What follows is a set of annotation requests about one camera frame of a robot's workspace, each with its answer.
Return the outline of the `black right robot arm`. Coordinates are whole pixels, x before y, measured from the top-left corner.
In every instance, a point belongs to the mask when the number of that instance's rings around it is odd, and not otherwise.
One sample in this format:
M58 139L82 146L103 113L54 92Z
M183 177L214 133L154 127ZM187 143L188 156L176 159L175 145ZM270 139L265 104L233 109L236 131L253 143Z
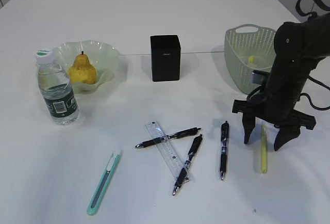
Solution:
M314 116L295 110L310 72L329 56L329 14L304 23L285 22L274 36L274 63L269 73L255 70L252 82L258 87L245 101L234 100L232 112L242 113L244 143L248 143L256 119L279 131L273 148L279 150L299 137L301 127L313 130Z

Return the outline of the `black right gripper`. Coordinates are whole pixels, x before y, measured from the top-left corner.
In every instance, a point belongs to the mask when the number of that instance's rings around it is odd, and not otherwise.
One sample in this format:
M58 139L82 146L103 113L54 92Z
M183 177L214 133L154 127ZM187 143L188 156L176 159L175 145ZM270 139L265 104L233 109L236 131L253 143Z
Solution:
M234 100L232 112L243 113L244 144L248 144L255 128L256 117L279 126L274 142L278 151L300 135L300 127L313 130L314 116L294 109L315 61L275 61L259 99Z

